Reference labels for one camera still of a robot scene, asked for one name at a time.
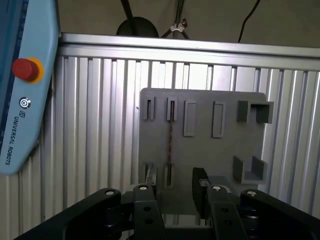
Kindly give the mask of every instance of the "emergency stop button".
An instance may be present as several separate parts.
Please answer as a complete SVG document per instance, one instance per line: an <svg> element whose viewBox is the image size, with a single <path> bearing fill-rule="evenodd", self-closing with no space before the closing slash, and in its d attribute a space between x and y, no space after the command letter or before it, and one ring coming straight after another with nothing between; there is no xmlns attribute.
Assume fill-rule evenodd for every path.
<svg viewBox="0 0 320 240"><path fill-rule="evenodd" d="M12 64L14 76L26 82L32 82L38 78L39 68L37 64L26 58L18 58Z"/></svg>

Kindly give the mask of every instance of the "red button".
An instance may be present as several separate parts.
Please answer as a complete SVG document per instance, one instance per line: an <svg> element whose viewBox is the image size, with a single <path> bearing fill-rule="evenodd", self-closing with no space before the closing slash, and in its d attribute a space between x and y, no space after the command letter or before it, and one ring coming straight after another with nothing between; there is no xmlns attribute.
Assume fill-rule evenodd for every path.
<svg viewBox="0 0 320 240"><path fill-rule="evenodd" d="M35 80L39 75L37 64L25 58L15 60L12 64L12 71L17 78L27 82Z"/></svg>

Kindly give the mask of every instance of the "gray plastic board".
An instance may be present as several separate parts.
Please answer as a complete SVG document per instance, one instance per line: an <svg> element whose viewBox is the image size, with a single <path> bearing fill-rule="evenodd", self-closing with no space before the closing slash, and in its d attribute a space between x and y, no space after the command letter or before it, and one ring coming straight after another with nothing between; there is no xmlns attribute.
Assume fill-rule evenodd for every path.
<svg viewBox="0 0 320 240"><path fill-rule="evenodd" d="M162 212L169 214L195 214L193 167L204 168L208 176L224 176L238 193L257 188L266 177L267 164L260 157L264 126L271 123L272 112L273 103L263 93L143 89L139 182L145 181L146 163L153 163L158 169L157 198ZM171 114L172 174L168 183Z"/></svg>

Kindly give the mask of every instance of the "gray holder plate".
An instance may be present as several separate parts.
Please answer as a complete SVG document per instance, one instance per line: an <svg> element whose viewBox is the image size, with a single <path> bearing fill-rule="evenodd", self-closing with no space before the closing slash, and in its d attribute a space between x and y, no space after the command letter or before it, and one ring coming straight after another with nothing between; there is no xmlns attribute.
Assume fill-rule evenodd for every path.
<svg viewBox="0 0 320 240"><path fill-rule="evenodd" d="M172 175L166 179L171 102ZM158 169L157 199L163 213L195 214L193 167L208 176L224 176L238 193L266 180L260 159L264 123L273 103L263 93L145 88L140 93L139 183L146 164Z"/></svg>

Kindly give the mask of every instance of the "aluminum profile wall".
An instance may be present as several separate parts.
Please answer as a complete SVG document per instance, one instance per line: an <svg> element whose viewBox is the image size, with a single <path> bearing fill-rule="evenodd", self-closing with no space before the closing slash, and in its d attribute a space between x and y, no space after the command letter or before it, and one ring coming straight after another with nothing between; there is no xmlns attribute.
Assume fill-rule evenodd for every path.
<svg viewBox="0 0 320 240"><path fill-rule="evenodd" d="M230 51L159 49L139 47L134 38L128 40L132 44L108 44L114 38L123 40L104 37L103 44L60 47L39 145L19 174L0 177L1 240L13 239L100 188L124 191L137 183L143 88L265 93L274 113L262 150L269 177L260 189L320 218L320 54L302 57L277 47L259 54L254 51L262 46L248 51L241 44L226 44L234 48ZM179 216L165 218L181 222Z"/></svg>

